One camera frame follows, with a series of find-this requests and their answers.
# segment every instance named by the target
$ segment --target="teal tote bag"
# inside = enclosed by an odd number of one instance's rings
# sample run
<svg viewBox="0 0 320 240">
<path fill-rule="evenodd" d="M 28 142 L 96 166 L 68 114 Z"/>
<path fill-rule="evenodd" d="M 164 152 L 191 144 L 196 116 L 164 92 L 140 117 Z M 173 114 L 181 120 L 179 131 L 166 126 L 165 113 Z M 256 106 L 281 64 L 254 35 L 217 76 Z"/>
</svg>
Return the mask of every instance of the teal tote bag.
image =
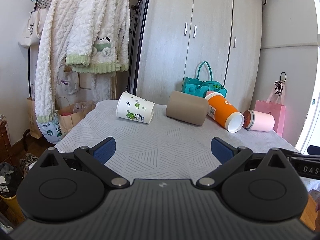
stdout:
<svg viewBox="0 0 320 240">
<path fill-rule="evenodd" d="M 208 69 L 210 72 L 210 78 L 211 78 L 210 81 L 200 81 L 199 80 L 200 69 L 204 64 L 207 64 L 207 66 L 208 66 Z M 226 95 L 227 95 L 227 90 L 218 81 L 213 81 L 211 67 L 207 61 L 204 61 L 199 66 L 197 78 L 194 79 L 194 78 L 186 77 L 186 79 L 183 83 L 183 86 L 182 86 L 182 92 L 189 94 L 189 95 L 204 98 L 205 94 L 208 91 L 219 92 L 224 97 L 226 97 Z"/>
</svg>

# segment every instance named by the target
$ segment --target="gray patterned bedsheet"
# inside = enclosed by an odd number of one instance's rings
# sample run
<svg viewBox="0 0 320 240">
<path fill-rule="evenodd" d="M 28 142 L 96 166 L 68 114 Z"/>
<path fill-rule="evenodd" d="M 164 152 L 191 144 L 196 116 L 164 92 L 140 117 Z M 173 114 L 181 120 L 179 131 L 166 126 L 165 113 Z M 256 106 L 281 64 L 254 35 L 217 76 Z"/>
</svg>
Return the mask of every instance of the gray patterned bedsheet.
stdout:
<svg viewBox="0 0 320 240">
<path fill-rule="evenodd" d="M 295 150 L 274 131 L 241 128 L 237 133 L 229 133 L 209 116 L 202 126 L 196 126 L 168 118 L 163 105 L 155 106 L 150 124 L 118 118 L 117 103 L 117 100 L 98 103 L 55 147 L 60 152 L 73 152 L 80 146 L 92 147 L 112 136 L 116 140 L 116 152 L 105 165 L 131 183 L 135 178 L 197 181 L 221 164 L 211 153 L 213 137 L 260 153 L 271 147 Z"/>
</svg>

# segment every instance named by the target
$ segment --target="teal bag handle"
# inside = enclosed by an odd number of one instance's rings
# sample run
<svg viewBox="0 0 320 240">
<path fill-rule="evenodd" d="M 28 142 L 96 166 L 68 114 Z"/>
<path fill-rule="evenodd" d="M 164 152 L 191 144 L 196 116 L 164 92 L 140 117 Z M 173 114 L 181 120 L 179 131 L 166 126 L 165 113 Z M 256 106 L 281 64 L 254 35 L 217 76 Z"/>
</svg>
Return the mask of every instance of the teal bag handle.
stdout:
<svg viewBox="0 0 320 240">
<path fill-rule="evenodd" d="M 200 74 L 200 69 L 201 67 L 204 65 L 204 63 L 206 63 L 208 65 L 208 68 L 209 68 L 209 71 L 210 71 L 210 78 L 211 78 L 211 81 L 213 80 L 212 78 L 212 71 L 211 71 L 211 68 L 210 68 L 210 65 L 207 61 L 204 61 L 201 63 L 200 67 L 199 67 L 199 70 L 198 70 L 198 75 L 197 75 L 197 80 L 199 80 L 199 74 Z"/>
<path fill-rule="evenodd" d="M 202 86 L 204 86 L 204 85 L 218 85 L 219 86 L 219 88 L 213 88 L 213 91 L 214 92 L 218 92 L 220 89 L 221 89 L 221 87 L 222 87 L 222 85 L 220 84 L 220 82 L 218 82 L 218 81 L 206 81 L 206 82 L 203 82 L 199 87 L 198 87 L 198 89 L 201 89 L 201 87 Z"/>
</svg>

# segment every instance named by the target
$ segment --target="white wardrobe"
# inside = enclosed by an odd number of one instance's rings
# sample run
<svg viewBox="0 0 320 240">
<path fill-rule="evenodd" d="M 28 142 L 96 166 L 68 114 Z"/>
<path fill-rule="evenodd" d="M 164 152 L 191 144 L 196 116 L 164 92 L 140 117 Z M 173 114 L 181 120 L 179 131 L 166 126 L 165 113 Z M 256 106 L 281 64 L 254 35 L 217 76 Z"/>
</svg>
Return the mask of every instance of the white wardrobe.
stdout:
<svg viewBox="0 0 320 240">
<path fill-rule="evenodd" d="M 149 0 L 136 94 L 166 105 L 208 61 L 239 110 L 249 109 L 259 63 L 262 0 Z M 199 79 L 209 80 L 201 68 Z"/>
</svg>

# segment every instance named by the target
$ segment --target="paper cup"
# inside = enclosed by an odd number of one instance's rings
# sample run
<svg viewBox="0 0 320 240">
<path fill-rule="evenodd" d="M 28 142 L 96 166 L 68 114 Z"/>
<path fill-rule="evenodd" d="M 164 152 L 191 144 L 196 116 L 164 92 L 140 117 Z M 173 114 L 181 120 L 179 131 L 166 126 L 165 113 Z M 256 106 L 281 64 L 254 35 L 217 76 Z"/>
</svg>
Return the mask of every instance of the paper cup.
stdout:
<svg viewBox="0 0 320 240">
<path fill-rule="evenodd" d="M 219 92 L 208 94 L 207 114 L 231 133 L 238 132 L 244 124 L 244 116 Z"/>
<path fill-rule="evenodd" d="M 275 125 L 275 119 L 271 114 L 265 114 L 253 110 L 244 112 L 244 125 L 247 130 L 269 132 Z"/>
<path fill-rule="evenodd" d="M 154 108 L 155 103 L 129 94 L 126 91 L 119 98 L 116 115 L 132 121 L 150 123 Z"/>
</svg>

